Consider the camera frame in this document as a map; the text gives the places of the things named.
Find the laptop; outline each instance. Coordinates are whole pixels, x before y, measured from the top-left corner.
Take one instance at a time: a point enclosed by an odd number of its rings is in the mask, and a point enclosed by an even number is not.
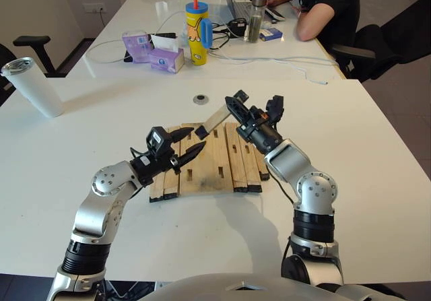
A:
[[[245,20],[250,22],[250,10],[251,10],[251,1],[237,3],[233,0],[226,0],[228,2],[228,8],[230,13],[236,18],[245,18]]]

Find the black office chair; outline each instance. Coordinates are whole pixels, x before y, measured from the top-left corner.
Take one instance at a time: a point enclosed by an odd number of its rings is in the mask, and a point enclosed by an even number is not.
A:
[[[55,70],[51,59],[45,51],[44,45],[51,39],[49,36],[20,36],[13,41],[15,46],[30,46],[36,52],[40,61],[46,69],[47,77],[65,77],[66,73],[60,73]],[[13,61],[16,56],[6,47],[0,44],[0,69],[4,64]],[[10,97],[15,91],[15,87],[9,84],[5,77],[0,76],[0,106]]]
[[[431,0],[418,0],[381,27],[368,25],[356,32],[354,47],[333,45],[337,58],[352,60],[346,77],[377,79],[396,64],[431,54]]]
[[[65,77],[66,73],[60,73],[54,68],[48,53],[45,51],[45,44],[50,41],[49,36],[20,36],[13,41],[15,46],[30,46],[42,62],[46,69],[45,75],[47,77]]]
[[[16,56],[9,51],[6,46],[0,44],[0,69],[4,64],[13,61]],[[15,87],[9,84],[9,80],[5,77],[0,76],[0,106],[9,98],[9,96],[15,91]]]

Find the black t-shirt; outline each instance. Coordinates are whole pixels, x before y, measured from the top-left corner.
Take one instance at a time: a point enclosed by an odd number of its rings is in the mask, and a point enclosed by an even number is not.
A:
[[[302,9],[305,10],[310,10],[317,3],[326,3],[335,12],[334,17],[317,36],[325,49],[329,50],[332,44],[352,46],[359,20],[359,0],[300,0]]]

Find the blue bottle handle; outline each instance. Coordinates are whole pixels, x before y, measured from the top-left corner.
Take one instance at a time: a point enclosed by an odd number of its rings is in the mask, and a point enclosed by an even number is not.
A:
[[[213,44],[213,25],[208,18],[201,20],[201,43],[203,48],[210,48]]]

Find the white cup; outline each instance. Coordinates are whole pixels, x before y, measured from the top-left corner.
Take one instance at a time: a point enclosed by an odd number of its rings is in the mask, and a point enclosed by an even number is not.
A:
[[[56,117],[63,113],[60,97],[31,57],[23,57],[5,64],[1,68],[1,75],[45,116]]]

